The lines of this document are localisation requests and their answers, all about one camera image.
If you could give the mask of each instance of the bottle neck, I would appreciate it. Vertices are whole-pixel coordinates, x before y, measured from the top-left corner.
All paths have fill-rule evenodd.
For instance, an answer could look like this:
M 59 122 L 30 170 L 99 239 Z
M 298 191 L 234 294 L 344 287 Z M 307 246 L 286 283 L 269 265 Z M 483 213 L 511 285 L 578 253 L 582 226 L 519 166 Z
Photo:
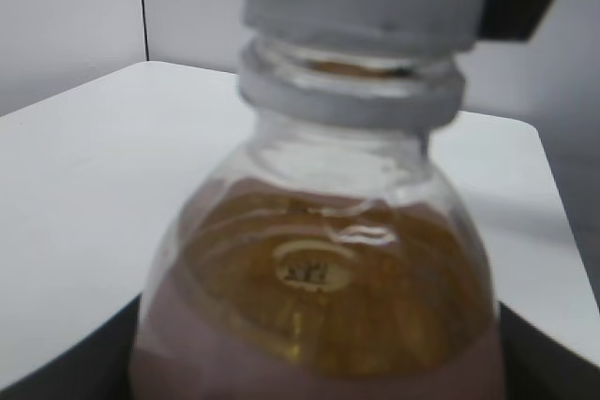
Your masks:
M 247 151 L 277 183 L 369 196 L 430 175 L 428 135 L 323 126 L 259 110 Z
M 454 119 L 464 79 L 451 55 L 357 55 L 257 37 L 240 89 L 250 104 L 298 120 L 418 134 Z

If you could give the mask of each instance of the white table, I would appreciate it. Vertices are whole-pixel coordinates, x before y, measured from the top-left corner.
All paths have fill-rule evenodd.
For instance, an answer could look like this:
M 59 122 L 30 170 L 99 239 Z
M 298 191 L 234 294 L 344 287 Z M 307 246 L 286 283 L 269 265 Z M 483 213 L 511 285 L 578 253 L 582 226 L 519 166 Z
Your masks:
M 0 118 L 0 389 L 139 293 L 168 222 L 251 125 L 233 75 L 164 63 Z M 600 317 L 535 129 L 463 113 L 433 155 L 500 298 L 600 366 Z

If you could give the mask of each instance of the black base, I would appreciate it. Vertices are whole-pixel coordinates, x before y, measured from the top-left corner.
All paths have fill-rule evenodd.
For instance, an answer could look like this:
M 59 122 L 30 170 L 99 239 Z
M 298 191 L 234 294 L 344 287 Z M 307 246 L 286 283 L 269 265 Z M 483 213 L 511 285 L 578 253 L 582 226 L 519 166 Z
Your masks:
M 0 400 L 131 400 L 127 363 L 139 299 Z M 597 400 L 600 370 L 502 307 L 508 400 Z

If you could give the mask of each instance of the white bottle cap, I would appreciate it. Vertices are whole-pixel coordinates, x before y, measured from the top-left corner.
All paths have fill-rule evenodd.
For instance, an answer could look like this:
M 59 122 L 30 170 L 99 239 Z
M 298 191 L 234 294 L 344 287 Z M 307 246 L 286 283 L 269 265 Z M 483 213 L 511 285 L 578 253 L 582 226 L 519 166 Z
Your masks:
M 246 23 L 294 44 L 432 56 L 473 46 L 484 0 L 247 0 Z

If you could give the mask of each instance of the yellow liquid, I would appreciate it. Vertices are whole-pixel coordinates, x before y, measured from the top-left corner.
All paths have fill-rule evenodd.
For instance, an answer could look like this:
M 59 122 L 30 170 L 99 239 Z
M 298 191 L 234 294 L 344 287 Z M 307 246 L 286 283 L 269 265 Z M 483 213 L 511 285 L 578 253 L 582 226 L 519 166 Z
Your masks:
M 487 273 L 427 207 L 245 181 L 191 236 L 173 279 L 196 314 L 322 376 L 423 374 L 494 324 Z

